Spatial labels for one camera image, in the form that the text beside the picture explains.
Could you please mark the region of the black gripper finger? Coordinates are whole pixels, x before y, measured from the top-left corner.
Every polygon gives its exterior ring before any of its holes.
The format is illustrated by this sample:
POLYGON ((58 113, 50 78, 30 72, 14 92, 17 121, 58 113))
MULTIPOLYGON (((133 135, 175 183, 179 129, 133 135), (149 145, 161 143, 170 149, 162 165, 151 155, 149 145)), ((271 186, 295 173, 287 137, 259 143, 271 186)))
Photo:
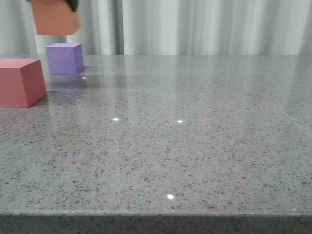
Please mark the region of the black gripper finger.
POLYGON ((69 5, 69 7, 71 8, 71 10, 73 12, 76 12, 78 9, 78 4, 79 1, 78 0, 66 0, 67 4, 69 5))

